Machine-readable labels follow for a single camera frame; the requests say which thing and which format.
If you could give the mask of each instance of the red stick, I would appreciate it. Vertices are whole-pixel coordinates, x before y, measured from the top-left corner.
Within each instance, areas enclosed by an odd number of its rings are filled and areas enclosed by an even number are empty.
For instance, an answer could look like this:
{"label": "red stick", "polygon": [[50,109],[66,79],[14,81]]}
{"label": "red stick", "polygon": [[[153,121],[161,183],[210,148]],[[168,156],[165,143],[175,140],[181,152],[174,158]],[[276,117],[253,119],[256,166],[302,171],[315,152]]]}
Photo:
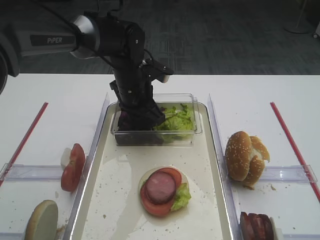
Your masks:
{"label": "red stick", "polygon": [[4,173],[3,173],[3,179],[0,180],[0,187],[1,187],[2,183],[3,183],[4,180],[5,180],[5,176],[8,174],[8,172],[10,171],[12,165],[13,165],[13,164],[15,163],[15,161],[17,160],[19,154],[21,153],[22,148],[24,147],[24,145],[26,144],[26,142],[27,142],[28,138],[30,137],[31,133],[32,133],[33,130],[35,129],[37,123],[39,122],[39,120],[40,120],[42,114],[44,113],[44,111],[46,110],[47,106],[48,106],[48,103],[47,103],[47,102],[45,102],[45,103],[42,105],[40,111],[39,111],[38,114],[36,115],[36,117],[35,117],[35,119],[33,120],[31,126],[29,127],[28,131],[26,132],[26,134],[24,135],[23,139],[21,140],[18,148],[15,150],[13,156],[11,157],[11,159],[10,159],[10,161],[9,161],[8,165],[6,166],[6,169],[5,169]]}
{"label": "red stick", "polygon": [[[289,142],[291,144],[291,147],[292,147],[296,157],[298,158],[300,164],[301,165],[307,165],[306,161],[304,160],[301,152],[299,151],[299,149],[298,149],[293,137],[291,136],[291,134],[289,132],[289,129],[288,129],[285,121],[283,120],[283,118],[282,118],[282,116],[281,116],[276,104],[274,102],[270,102],[270,105],[271,105],[271,107],[272,107],[272,109],[274,111],[274,114],[276,115],[276,117],[277,117],[277,119],[278,119],[278,121],[279,121],[279,123],[280,123],[280,125],[281,125],[281,127],[282,127],[282,129],[283,129],[283,131],[284,131],[284,133],[286,135],[286,137],[288,138],[288,140],[289,140]],[[308,179],[312,180],[312,177],[311,177],[308,169],[307,168],[304,168],[304,169],[305,169],[305,172],[306,172],[306,175],[307,175]],[[320,202],[320,190],[319,190],[317,184],[315,182],[310,182],[310,185],[311,185],[316,197],[318,198],[318,201]]]}

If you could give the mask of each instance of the tomato slice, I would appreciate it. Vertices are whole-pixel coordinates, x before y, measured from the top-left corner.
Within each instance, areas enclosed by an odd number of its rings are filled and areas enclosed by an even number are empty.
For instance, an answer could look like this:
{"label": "tomato slice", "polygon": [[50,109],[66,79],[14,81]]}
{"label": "tomato slice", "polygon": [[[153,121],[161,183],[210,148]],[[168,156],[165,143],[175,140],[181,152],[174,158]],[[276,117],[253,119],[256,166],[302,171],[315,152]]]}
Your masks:
{"label": "tomato slice", "polygon": [[181,176],[181,173],[177,169],[175,169],[173,167],[164,167],[164,168],[157,170],[156,172],[158,172],[158,171],[170,174],[175,180],[176,188],[178,188],[181,185],[182,176]]}
{"label": "tomato slice", "polygon": [[274,230],[270,218],[265,214],[259,214],[259,217],[263,220],[264,223],[265,239],[274,240]]}
{"label": "tomato slice", "polygon": [[249,218],[251,226],[253,228],[254,235],[256,239],[265,240],[266,239],[266,230],[265,224],[262,218],[258,214],[249,213]]}
{"label": "tomato slice", "polygon": [[255,240],[255,233],[250,222],[250,218],[245,212],[241,212],[240,226],[244,240]]}
{"label": "tomato slice", "polygon": [[151,215],[157,217],[164,217],[170,213],[170,209],[174,204],[175,198],[173,197],[169,202],[164,204],[154,204],[147,196],[146,185],[144,184],[140,190],[140,197],[144,209]]}
{"label": "tomato slice", "polygon": [[77,189],[84,168],[86,156],[80,144],[76,143],[70,153],[69,164],[65,167],[61,176],[61,188],[67,192]]}

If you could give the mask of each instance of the floor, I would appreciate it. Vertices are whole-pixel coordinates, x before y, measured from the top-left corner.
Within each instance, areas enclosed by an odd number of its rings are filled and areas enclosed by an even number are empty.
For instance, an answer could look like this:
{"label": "floor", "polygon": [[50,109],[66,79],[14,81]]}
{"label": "floor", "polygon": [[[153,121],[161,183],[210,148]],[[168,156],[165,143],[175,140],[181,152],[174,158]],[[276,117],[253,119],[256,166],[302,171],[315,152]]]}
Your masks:
{"label": "floor", "polygon": [[[116,0],[101,0],[101,14]],[[47,2],[68,20],[95,10],[95,0]],[[124,0],[119,17],[146,32],[145,47],[176,74],[320,75],[320,40],[283,26],[299,16],[295,0]],[[26,0],[0,0],[0,22],[59,22]],[[310,28],[314,27],[303,21]],[[110,74],[101,59],[80,60],[67,52],[26,56],[21,73]]]}

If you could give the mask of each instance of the partially assembled burger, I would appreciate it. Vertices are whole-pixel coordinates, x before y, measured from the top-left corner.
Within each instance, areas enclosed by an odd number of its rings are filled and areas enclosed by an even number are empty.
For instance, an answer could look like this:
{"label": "partially assembled burger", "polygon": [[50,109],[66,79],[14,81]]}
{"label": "partially assembled burger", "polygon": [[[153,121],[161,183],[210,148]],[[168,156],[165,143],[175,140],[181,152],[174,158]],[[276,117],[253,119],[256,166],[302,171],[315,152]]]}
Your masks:
{"label": "partially assembled burger", "polygon": [[265,169],[265,160],[270,162],[270,156],[257,136],[238,131],[226,144],[225,160],[229,177],[253,189]]}
{"label": "partially assembled burger", "polygon": [[144,209],[157,217],[187,206],[191,199],[187,177],[173,167],[146,172],[140,180],[139,190]]}

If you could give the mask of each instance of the sesame seed bun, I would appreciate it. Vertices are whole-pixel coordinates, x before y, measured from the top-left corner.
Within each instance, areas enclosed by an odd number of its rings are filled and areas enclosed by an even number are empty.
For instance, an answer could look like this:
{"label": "sesame seed bun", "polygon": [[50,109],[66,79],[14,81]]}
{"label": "sesame seed bun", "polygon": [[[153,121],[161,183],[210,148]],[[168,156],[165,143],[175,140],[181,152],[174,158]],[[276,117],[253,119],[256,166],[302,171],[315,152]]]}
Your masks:
{"label": "sesame seed bun", "polygon": [[270,161],[270,155],[258,137],[238,131],[227,142],[225,160],[230,178],[253,188],[265,169],[265,160]]}
{"label": "sesame seed bun", "polygon": [[236,181],[246,179],[251,161],[252,144],[244,131],[234,133],[225,149],[225,160],[229,176]]}

